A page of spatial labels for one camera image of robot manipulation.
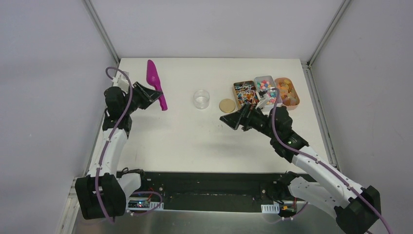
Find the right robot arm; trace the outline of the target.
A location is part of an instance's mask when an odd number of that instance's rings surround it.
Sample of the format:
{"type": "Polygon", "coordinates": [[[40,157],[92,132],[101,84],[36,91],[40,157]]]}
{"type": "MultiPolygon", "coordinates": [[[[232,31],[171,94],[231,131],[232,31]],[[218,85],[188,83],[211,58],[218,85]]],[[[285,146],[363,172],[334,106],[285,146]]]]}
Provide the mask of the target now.
{"type": "Polygon", "coordinates": [[[323,160],[309,143],[292,129],[293,120],[285,106],[264,114],[252,104],[223,115],[220,121],[233,130],[254,129],[270,138],[276,154],[311,176],[309,182],[294,172],[286,172],[267,196],[276,202],[291,197],[302,199],[330,215],[346,234],[368,233],[381,216],[379,191],[363,187],[323,160]]]}

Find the right aluminium frame post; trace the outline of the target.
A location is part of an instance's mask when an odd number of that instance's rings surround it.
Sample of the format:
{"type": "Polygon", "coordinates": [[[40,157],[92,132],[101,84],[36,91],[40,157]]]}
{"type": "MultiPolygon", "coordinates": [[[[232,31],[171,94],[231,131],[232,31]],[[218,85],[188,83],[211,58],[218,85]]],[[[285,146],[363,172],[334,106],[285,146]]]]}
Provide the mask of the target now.
{"type": "Polygon", "coordinates": [[[323,36],[321,37],[318,45],[316,46],[314,52],[312,53],[310,59],[307,61],[307,66],[310,68],[314,62],[317,60],[317,58],[319,57],[322,49],[326,46],[329,38],[332,36],[332,34],[334,33],[336,27],[338,26],[338,24],[340,23],[340,20],[342,19],[342,17],[344,16],[344,14],[346,13],[348,7],[352,4],[352,0],[343,0],[338,8],[338,10],[336,11],[336,13],[334,14],[331,22],[329,23],[326,31],[324,32],[323,36]]]}

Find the aluminium frame post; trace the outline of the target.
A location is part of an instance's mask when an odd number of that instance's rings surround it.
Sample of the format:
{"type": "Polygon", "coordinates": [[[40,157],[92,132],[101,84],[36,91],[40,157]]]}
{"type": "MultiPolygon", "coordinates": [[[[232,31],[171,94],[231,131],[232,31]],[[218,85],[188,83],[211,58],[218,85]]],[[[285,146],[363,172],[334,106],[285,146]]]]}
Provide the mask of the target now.
{"type": "Polygon", "coordinates": [[[343,0],[338,8],[338,10],[336,11],[336,13],[334,14],[331,22],[329,23],[326,31],[324,32],[323,36],[321,37],[318,45],[316,46],[314,52],[312,53],[310,59],[307,61],[307,66],[310,68],[314,62],[317,60],[317,58],[319,57],[322,49],[326,46],[329,38],[332,36],[332,34],[334,33],[336,27],[338,26],[338,24],[340,23],[340,20],[342,19],[342,17],[344,16],[344,14],[346,13],[348,7],[352,4],[352,0],[343,0]]]}
{"type": "Polygon", "coordinates": [[[116,65],[120,64],[120,56],[118,55],[110,37],[109,34],[107,33],[100,16],[93,4],[92,0],[82,0],[83,5],[85,6],[86,11],[88,12],[92,23],[95,26],[95,29],[97,30],[98,34],[100,35],[103,43],[105,44],[108,52],[110,53],[113,61],[115,62],[116,65]]]}

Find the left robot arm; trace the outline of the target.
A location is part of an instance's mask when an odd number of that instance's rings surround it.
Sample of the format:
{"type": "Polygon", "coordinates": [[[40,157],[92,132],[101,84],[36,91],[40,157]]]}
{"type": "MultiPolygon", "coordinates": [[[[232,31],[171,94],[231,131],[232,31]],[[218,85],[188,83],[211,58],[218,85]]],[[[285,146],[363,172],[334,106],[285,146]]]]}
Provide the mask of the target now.
{"type": "Polygon", "coordinates": [[[117,178],[117,166],[132,127],[131,114],[145,110],[163,94],[135,82],[127,92],[113,86],[104,91],[106,108],[102,124],[103,141],[99,158],[91,163],[85,177],[75,182],[83,218],[114,218],[126,211],[127,198],[143,197],[149,185],[138,172],[117,178]]]}

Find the left aluminium frame post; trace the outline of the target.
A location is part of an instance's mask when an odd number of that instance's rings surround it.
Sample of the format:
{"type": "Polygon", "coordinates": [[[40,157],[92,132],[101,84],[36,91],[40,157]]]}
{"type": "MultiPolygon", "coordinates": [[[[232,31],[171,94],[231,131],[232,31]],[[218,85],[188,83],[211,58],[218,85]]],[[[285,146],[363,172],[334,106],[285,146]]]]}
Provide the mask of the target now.
{"type": "Polygon", "coordinates": [[[92,0],[82,0],[83,5],[85,6],[86,11],[88,12],[92,23],[95,26],[95,29],[97,30],[98,34],[100,35],[103,43],[105,44],[108,52],[110,53],[113,61],[115,62],[116,65],[120,64],[120,56],[118,55],[110,37],[109,34],[107,33],[100,16],[93,4],[92,0]]]}

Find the gold tin of lollipops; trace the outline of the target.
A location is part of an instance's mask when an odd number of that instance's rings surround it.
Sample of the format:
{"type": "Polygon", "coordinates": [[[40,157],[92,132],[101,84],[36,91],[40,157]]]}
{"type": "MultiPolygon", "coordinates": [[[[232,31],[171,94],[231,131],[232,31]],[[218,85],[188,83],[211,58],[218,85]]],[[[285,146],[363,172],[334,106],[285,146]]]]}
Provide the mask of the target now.
{"type": "Polygon", "coordinates": [[[252,80],[233,83],[233,94],[238,109],[241,109],[246,103],[256,105],[259,102],[256,86],[252,80]]]}

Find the left aluminium rail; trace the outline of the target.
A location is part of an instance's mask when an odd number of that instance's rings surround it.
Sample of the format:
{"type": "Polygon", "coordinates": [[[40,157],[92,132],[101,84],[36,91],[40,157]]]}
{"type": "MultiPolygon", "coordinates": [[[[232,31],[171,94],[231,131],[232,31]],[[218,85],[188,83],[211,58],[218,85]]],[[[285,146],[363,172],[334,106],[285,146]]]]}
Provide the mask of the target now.
{"type": "Polygon", "coordinates": [[[72,181],[72,184],[71,184],[71,187],[70,187],[70,190],[69,190],[69,194],[68,194],[68,198],[77,197],[76,190],[75,190],[75,183],[76,183],[77,179],[78,179],[78,177],[75,177],[72,181]]]}

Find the clear plastic jar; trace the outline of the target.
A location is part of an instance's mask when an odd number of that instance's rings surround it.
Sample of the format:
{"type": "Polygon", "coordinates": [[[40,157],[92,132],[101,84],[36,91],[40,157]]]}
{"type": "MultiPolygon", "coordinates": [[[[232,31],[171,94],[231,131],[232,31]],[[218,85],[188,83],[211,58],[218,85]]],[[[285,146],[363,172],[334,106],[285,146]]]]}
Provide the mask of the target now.
{"type": "Polygon", "coordinates": [[[193,95],[193,104],[199,110],[206,109],[209,106],[210,95],[206,90],[197,90],[193,95]]]}

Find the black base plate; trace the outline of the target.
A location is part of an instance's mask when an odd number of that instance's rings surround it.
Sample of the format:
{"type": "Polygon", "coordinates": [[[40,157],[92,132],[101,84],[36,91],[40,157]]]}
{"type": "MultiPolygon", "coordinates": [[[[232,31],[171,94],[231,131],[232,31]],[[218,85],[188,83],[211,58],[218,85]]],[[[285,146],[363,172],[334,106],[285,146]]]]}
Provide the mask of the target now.
{"type": "Polygon", "coordinates": [[[127,202],[139,198],[163,202],[162,211],[261,213],[263,204],[283,204],[293,200],[291,197],[276,202],[267,196],[267,189],[281,178],[281,173],[162,173],[125,169],[118,171],[116,177],[132,172],[141,175],[141,186],[127,198],[127,202]]]}

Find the white box of colourful candies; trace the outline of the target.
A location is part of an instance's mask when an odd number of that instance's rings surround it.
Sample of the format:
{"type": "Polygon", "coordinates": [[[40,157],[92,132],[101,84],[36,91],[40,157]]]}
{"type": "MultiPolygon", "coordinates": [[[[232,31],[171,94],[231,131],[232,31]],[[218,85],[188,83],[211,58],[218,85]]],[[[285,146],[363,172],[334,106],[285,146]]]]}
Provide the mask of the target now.
{"type": "MultiPolygon", "coordinates": [[[[267,90],[270,88],[276,88],[276,84],[274,82],[274,79],[271,76],[261,76],[261,77],[256,77],[254,78],[254,83],[256,86],[256,94],[258,99],[260,100],[260,96],[258,94],[259,91],[267,90]]],[[[277,107],[281,107],[282,105],[282,100],[280,98],[280,92],[278,94],[277,98],[277,104],[275,104],[275,92],[271,93],[271,100],[265,105],[263,109],[261,109],[262,112],[269,112],[274,105],[277,107]]]]}

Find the magenta plastic scoop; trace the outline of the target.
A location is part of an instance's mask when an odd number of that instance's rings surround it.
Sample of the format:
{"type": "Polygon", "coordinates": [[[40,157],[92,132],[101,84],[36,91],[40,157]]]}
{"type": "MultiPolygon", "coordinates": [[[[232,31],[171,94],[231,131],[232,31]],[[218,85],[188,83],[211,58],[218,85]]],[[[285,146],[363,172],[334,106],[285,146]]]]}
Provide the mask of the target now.
{"type": "MultiPolygon", "coordinates": [[[[156,69],[156,65],[151,59],[147,61],[146,81],[150,86],[154,87],[156,91],[162,91],[162,85],[156,69]]],[[[164,94],[160,96],[159,102],[161,110],[166,111],[168,109],[168,106],[164,94]]]]}

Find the gold jar lid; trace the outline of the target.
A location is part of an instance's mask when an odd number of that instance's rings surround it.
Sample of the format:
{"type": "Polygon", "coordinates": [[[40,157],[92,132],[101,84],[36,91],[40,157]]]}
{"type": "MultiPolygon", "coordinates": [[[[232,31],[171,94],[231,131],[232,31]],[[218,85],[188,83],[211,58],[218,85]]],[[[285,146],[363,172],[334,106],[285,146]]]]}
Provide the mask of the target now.
{"type": "Polygon", "coordinates": [[[235,110],[236,104],[229,98],[222,99],[219,103],[219,109],[223,113],[232,113],[235,110]]]}

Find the orange tray of gummies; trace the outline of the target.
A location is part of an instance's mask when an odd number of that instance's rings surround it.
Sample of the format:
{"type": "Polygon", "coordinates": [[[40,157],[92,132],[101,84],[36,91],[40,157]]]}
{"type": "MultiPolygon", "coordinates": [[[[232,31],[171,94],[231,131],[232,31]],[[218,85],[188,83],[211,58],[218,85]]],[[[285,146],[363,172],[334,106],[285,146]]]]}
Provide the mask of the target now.
{"type": "Polygon", "coordinates": [[[282,105],[287,110],[294,110],[300,104],[300,98],[294,87],[293,82],[289,78],[277,78],[274,80],[282,100],[282,105]]]}

